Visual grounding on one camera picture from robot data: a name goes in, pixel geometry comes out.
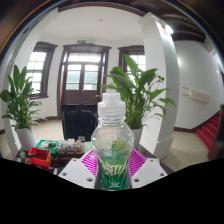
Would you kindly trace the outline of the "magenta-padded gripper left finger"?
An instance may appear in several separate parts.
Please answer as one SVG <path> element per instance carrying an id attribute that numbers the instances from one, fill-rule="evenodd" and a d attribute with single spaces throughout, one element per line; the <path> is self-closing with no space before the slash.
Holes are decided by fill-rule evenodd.
<path id="1" fill-rule="evenodd" d="M 80 159 L 72 158 L 59 177 L 84 188 L 94 189 L 98 175 L 97 158 L 93 150 L 85 153 Z"/>

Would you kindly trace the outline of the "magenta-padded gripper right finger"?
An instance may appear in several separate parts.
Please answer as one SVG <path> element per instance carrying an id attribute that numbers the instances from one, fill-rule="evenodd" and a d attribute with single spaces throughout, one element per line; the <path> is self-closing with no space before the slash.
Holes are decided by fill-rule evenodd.
<path id="1" fill-rule="evenodd" d="M 131 187 L 141 188 L 167 175 L 157 158 L 146 158 L 133 149 L 128 162 Z"/>

